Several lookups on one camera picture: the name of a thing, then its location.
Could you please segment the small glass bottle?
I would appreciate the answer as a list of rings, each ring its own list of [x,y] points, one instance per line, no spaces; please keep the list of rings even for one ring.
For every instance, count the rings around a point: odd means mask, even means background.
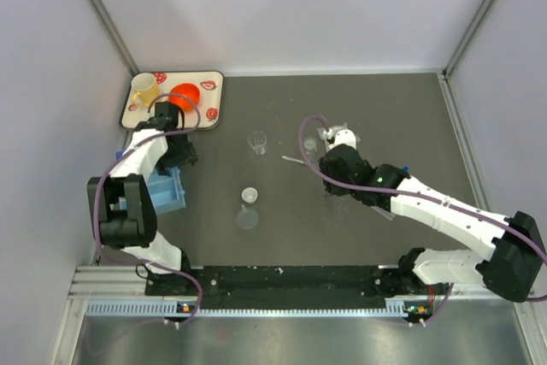
[[[303,148],[305,151],[306,157],[312,162],[315,163],[318,160],[318,144],[317,140],[312,137],[307,137],[303,141]]]

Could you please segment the blue plastic organizer box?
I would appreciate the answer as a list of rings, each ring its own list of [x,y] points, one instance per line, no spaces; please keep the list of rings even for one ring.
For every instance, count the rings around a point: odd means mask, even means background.
[[[164,168],[161,160],[168,150],[163,142],[148,143],[137,148],[130,156],[132,147],[116,153],[115,167],[109,173],[114,187],[114,200],[110,209],[127,210],[139,199],[142,205],[152,206],[156,215],[185,207],[185,190],[178,168]]]

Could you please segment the glass beaker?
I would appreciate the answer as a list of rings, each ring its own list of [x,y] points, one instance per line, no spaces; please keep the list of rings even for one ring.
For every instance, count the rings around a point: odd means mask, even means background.
[[[264,156],[267,152],[267,134],[262,131],[254,131],[247,138],[248,144],[254,154]]]

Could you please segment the clear test tube rack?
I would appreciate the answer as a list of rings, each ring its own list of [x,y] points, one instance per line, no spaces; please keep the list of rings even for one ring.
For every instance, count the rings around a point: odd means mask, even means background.
[[[395,215],[392,212],[386,211],[380,207],[373,206],[373,209],[387,218],[389,221],[392,221],[395,218]]]

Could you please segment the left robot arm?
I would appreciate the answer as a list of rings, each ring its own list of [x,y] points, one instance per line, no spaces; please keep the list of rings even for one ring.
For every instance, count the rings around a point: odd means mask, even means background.
[[[150,271],[164,274],[166,286],[179,294],[191,289],[194,274],[185,252],[159,233],[147,182],[160,160],[184,144],[174,140],[186,142],[194,131],[169,131],[165,124],[134,130],[123,154],[87,185],[93,238],[101,257],[109,259],[106,247],[124,251]]]

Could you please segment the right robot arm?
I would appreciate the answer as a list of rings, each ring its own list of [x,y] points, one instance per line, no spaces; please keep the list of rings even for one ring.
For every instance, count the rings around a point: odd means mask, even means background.
[[[532,301],[532,286],[546,260],[536,221],[478,209],[424,185],[389,164],[372,167],[341,144],[319,160],[327,192],[395,216],[418,221],[462,244],[460,250],[412,249],[398,263],[399,283],[416,293],[436,284],[483,286],[506,300]]]

